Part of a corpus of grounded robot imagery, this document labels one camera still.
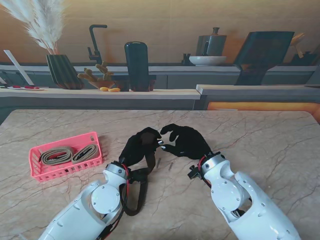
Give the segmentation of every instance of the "pink plastic basket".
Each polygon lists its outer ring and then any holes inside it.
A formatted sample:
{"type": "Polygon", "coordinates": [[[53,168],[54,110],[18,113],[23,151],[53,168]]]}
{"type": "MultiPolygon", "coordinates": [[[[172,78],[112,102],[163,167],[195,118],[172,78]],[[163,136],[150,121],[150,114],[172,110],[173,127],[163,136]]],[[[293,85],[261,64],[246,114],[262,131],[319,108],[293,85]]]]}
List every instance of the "pink plastic basket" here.
{"type": "Polygon", "coordinates": [[[83,169],[92,168],[103,163],[101,149],[98,141],[98,135],[95,131],[88,132],[82,135],[69,137],[59,141],[54,141],[40,146],[35,146],[30,149],[29,163],[31,168],[31,177],[37,179],[39,182],[45,182],[50,179],[59,178],[67,174],[79,172],[83,169]],[[72,162],[66,162],[59,165],[45,165],[39,162],[41,153],[45,151],[62,146],[69,146],[76,151],[81,150],[89,144],[96,144],[99,149],[99,156],[87,161],[83,161],[77,164],[72,162]]]}

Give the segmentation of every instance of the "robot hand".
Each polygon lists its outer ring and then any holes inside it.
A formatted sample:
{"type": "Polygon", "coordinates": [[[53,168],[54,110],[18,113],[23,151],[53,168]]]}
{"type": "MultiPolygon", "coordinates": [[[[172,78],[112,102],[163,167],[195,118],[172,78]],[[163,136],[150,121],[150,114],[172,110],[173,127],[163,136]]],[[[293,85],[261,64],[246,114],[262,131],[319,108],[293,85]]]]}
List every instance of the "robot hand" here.
{"type": "Polygon", "coordinates": [[[161,138],[162,136],[157,130],[151,127],[143,129],[128,139],[120,154],[119,163],[130,167],[139,163],[144,157],[147,159],[149,155],[155,155],[156,148],[159,147],[159,144],[163,143],[158,141],[161,138]]]}
{"type": "Polygon", "coordinates": [[[162,145],[161,148],[177,157],[188,157],[199,160],[211,153],[211,149],[204,137],[195,129],[189,126],[178,126],[174,123],[162,128],[161,134],[170,134],[170,142],[175,141],[175,146],[170,144],[162,145]]]}

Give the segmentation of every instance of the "black faucet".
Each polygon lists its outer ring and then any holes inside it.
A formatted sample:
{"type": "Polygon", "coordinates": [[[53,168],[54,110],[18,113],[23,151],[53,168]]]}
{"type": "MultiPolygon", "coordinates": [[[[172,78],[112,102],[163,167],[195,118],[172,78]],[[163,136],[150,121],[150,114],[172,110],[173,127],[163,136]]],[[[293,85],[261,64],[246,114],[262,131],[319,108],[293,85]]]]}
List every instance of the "black faucet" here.
{"type": "Polygon", "coordinates": [[[89,58],[90,60],[96,60],[96,62],[98,64],[102,64],[102,59],[101,59],[101,54],[98,50],[98,46],[97,46],[97,42],[96,42],[96,38],[94,35],[94,28],[104,28],[106,29],[108,26],[107,25],[101,25],[101,24],[93,24],[89,27],[90,30],[90,35],[92,38],[92,42],[93,42],[93,47],[94,47],[94,55],[92,55],[91,49],[88,46],[88,51],[89,51],[89,58]]]}

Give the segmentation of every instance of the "beige wall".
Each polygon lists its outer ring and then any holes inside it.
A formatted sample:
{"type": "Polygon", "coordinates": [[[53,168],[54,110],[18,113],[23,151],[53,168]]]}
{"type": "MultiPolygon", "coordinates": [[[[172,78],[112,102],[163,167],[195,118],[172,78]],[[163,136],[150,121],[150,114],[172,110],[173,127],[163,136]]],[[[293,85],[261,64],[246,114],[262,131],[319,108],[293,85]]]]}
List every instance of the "beige wall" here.
{"type": "MultiPolygon", "coordinates": [[[[232,62],[247,34],[253,31],[306,33],[303,51],[320,44],[319,0],[66,0],[65,28],[58,42],[60,52],[72,62],[89,62],[91,24],[106,24],[95,30],[103,59],[124,63],[124,44],[142,41],[148,45],[149,62],[180,62],[183,53],[196,52],[199,35],[212,27],[228,35],[223,55],[232,62]]],[[[46,51],[24,33],[22,24],[0,12],[0,61],[9,61],[9,49],[20,62],[45,62],[46,51]]],[[[289,49],[286,61],[295,54],[289,49]]]]}

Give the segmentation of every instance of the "metal kettle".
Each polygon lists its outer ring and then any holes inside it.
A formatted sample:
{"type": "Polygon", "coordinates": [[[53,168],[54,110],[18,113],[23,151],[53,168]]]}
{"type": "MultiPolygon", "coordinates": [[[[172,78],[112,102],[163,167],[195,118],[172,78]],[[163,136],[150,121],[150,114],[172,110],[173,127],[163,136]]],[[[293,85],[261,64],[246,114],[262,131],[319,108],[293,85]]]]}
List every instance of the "metal kettle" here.
{"type": "Polygon", "coordinates": [[[219,35],[220,27],[214,27],[211,35],[199,36],[196,56],[221,56],[225,47],[227,35],[219,35]]]}

